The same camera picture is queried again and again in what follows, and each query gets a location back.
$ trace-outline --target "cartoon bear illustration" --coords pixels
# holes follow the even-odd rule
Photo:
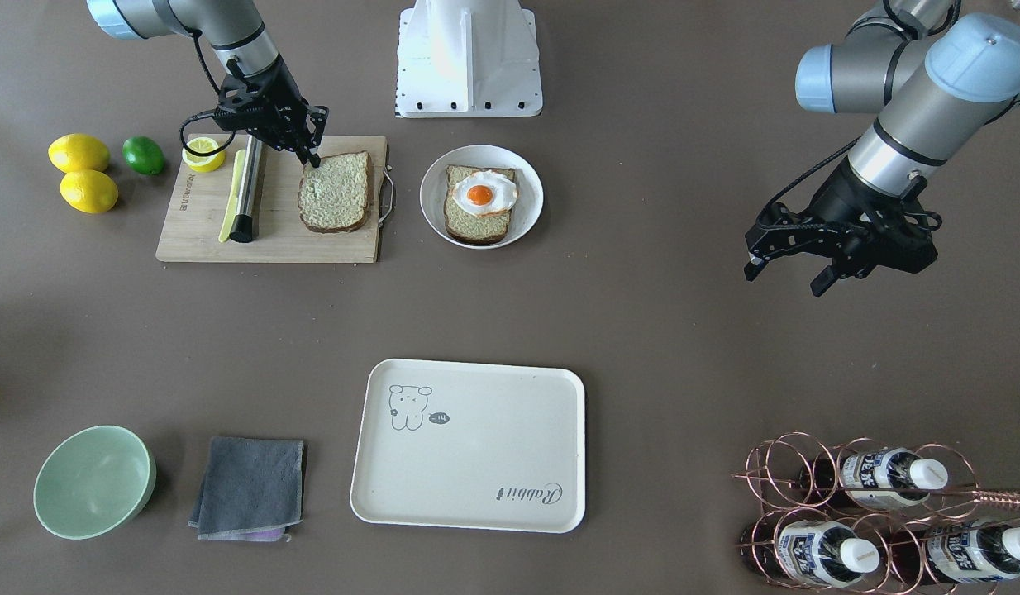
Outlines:
[[[415,431],[422,427],[422,411],[429,404],[430,394],[434,394],[434,389],[428,387],[392,385],[389,388],[389,409],[393,414],[393,429]]]

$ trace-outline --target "cutting board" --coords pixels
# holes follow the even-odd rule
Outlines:
[[[223,144],[226,135],[207,135]],[[165,226],[158,241],[163,262],[373,262],[377,260],[377,217],[381,203],[389,144],[386,137],[322,137],[318,154],[370,153],[373,200],[367,222],[354,233],[313,233],[301,221],[298,188],[303,167],[296,155],[264,147],[257,184],[256,240],[249,244],[216,240],[223,224],[236,150],[246,148],[246,135],[235,137],[223,165],[200,173],[182,159]]]

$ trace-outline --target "towel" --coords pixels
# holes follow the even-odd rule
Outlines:
[[[215,437],[188,525],[198,539],[278,541],[301,523],[303,441]]]

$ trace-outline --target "bread slice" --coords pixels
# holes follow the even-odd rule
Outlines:
[[[471,173],[488,170],[503,173],[511,182],[517,182],[517,171],[514,169],[499,169],[495,167],[470,167],[467,165],[447,166],[447,195],[445,196],[445,228],[447,235],[457,241],[472,245],[491,245],[502,241],[510,231],[511,210],[498,215],[477,217],[462,210],[455,202],[455,186]]]
[[[347,152],[305,165],[298,208],[305,227],[314,233],[351,233],[367,222],[370,197],[370,154]]]

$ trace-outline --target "green bowl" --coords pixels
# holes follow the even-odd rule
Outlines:
[[[154,492],[154,455],[118,426],[82,430],[50,453],[37,476],[33,508],[46,531],[90,539],[133,518]]]

